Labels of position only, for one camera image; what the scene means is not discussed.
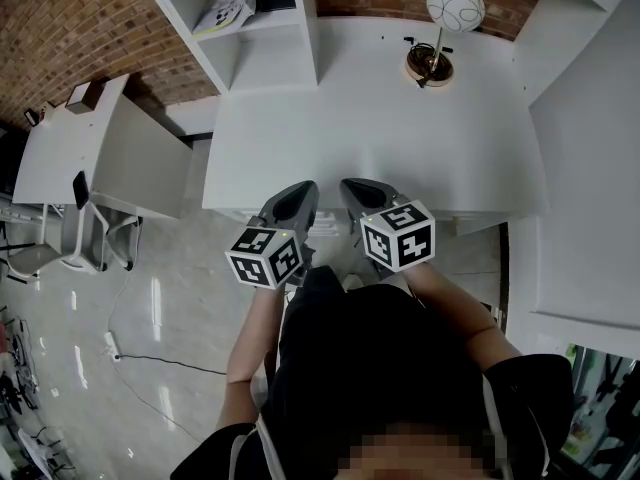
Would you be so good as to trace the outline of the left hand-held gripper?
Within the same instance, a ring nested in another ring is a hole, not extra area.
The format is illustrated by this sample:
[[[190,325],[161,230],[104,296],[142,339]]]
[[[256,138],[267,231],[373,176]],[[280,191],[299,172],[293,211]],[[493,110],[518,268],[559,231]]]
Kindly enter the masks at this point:
[[[319,197],[314,181],[290,185],[237,231],[225,256],[239,283],[266,289],[303,284],[314,253],[305,241]]]

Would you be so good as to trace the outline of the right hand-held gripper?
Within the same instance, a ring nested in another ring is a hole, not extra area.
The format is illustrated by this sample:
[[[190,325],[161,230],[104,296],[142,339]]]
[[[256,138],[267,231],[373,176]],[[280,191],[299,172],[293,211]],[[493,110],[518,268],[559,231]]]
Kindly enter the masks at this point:
[[[435,219],[419,201],[392,206],[399,195],[391,185],[367,178],[340,181],[342,201],[360,219],[365,255],[398,273],[435,257]],[[371,215],[376,208],[389,208]]]

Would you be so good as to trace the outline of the white shelf unit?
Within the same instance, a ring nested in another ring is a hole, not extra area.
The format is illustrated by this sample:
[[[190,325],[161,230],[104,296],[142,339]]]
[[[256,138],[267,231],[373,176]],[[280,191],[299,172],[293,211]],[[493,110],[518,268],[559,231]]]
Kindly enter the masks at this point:
[[[210,0],[155,0],[221,94],[311,88],[318,83],[315,0],[256,13],[233,33],[194,35]]]

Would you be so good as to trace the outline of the yellow and white book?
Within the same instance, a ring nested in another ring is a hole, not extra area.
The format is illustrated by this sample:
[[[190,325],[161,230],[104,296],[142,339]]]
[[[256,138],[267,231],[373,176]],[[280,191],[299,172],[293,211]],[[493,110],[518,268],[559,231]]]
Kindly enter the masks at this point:
[[[194,35],[233,33],[256,13],[256,0],[210,0],[198,23]]]

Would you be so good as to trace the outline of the person's left forearm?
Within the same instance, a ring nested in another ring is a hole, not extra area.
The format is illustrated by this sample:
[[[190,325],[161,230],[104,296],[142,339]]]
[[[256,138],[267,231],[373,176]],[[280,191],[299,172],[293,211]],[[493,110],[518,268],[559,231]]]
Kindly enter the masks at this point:
[[[245,321],[232,348],[226,380],[228,384],[249,382],[260,369],[265,357],[278,343],[285,290],[257,288]]]

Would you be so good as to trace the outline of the person's right forearm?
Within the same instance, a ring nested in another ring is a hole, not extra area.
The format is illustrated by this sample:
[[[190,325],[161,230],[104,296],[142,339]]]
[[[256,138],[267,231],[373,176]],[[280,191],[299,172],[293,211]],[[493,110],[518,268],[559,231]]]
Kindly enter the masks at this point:
[[[495,320],[482,303],[429,264],[410,267],[402,276],[418,299],[433,308],[466,344],[471,345],[497,330]]]

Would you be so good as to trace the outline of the white desk with drawers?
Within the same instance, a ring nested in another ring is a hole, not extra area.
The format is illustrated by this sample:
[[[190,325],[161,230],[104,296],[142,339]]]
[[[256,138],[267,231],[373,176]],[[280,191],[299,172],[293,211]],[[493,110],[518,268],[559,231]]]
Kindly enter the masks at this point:
[[[441,218],[490,226],[548,208],[530,108],[586,47],[621,0],[539,0],[514,41],[444,33],[454,66],[442,87],[420,88],[405,60],[434,45],[429,22],[319,18],[318,83],[221,94],[202,205],[243,218],[307,179],[320,208],[341,207],[338,184],[393,185]]]

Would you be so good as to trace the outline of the black floor edge strip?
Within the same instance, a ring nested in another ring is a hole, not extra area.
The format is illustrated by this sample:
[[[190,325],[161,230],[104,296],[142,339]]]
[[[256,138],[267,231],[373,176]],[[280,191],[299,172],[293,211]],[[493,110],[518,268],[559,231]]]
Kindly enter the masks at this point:
[[[510,244],[509,244],[509,227],[506,222],[498,226],[499,245],[500,245],[500,295],[499,295],[499,316],[500,328],[506,332],[508,322],[508,305],[509,305],[509,289],[510,289]]]

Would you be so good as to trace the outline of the person's black shirt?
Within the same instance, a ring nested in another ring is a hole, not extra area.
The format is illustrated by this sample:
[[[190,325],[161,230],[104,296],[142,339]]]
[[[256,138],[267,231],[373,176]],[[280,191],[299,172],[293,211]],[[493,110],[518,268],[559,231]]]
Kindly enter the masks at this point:
[[[364,435],[401,423],[457,434],[493,480],[542,480],[568,436],[565,357],[482,370],[404,280],[345,292],[323,266],[284,304],[275,373],[251,384],[257,421],[217,422],[170,480],[335,480]]]

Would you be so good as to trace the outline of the black phone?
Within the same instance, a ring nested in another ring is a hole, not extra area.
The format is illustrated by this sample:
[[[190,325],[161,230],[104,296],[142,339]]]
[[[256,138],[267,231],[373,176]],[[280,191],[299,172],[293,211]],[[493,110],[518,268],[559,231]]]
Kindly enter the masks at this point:
[[[79,171],[72,182],[76,208],[81,211],[90,200],[90,191],[84,171]]]

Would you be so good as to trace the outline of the gold lamp with white shade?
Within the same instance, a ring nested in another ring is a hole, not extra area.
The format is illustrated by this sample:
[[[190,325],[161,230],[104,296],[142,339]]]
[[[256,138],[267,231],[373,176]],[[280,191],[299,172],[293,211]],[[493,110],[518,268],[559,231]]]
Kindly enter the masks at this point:
[[[420,87],[442,87],[454,76],[452,61],[446,56],[444,33],[461,34],[477,29],[484,20],[484,0],[426,0],[428,14],[438,26],[434,45],[418,42],[405,60],[407,74]]]

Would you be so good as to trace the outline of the brown and white box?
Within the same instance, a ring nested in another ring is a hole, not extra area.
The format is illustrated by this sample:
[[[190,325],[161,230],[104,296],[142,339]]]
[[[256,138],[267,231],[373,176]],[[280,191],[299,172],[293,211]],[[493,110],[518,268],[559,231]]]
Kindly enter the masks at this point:
[[[92,112],[96,109],[105,84],[98,81],[88,81],[74,87],[65,108],[75,115]]]

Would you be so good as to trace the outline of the plain white side table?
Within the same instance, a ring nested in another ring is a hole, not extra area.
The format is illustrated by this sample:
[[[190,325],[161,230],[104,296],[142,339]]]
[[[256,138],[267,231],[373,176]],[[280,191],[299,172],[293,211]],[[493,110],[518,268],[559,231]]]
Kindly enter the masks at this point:
[[[96,204],[144,218],[178,219],[191,149],[124,94],[129,77],[106,83],[96,108],[65,106],[29,134],[13,193],[17,204],[72,204],[86,178]]]

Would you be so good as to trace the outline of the white office chair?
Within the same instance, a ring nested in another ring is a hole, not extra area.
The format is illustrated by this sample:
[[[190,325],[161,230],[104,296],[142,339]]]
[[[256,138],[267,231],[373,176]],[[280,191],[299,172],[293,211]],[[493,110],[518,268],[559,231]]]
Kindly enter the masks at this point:
[[[141,224],[139,216],[102,208],[93,202],[82,208],[67,205],[62,214],[59,249],[45,241],[17,245],[7,264],[11,274],[22,280],[56,262],[75,272],[98,274],[107,270],[109,256],[130,271],[134,259],[122,231],[130,226],[138,230]]]

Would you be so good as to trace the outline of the black framed glass door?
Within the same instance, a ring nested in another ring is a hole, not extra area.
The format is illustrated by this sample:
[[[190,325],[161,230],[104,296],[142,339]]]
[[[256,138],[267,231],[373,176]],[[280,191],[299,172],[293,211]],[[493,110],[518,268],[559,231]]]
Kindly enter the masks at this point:
[[[640,480],[640,360],[571,344],[574,413],[562,480]]]

